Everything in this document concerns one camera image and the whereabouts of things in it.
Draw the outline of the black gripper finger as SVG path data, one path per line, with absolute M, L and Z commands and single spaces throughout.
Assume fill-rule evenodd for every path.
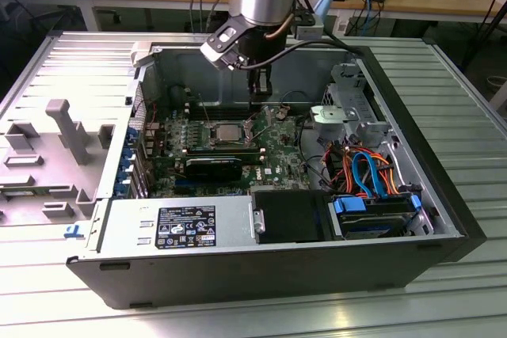
M 249 70 L 247 74 L 248 90 L 249 90 L 249 104 L 256 102 L 257 97 L 257 80 L 258 70 Z
M 257 103 L 267 101 L 273 95 L 273 85 L 271 82 L 271 68 L 259 69 L 255 79 L 255 101 Z

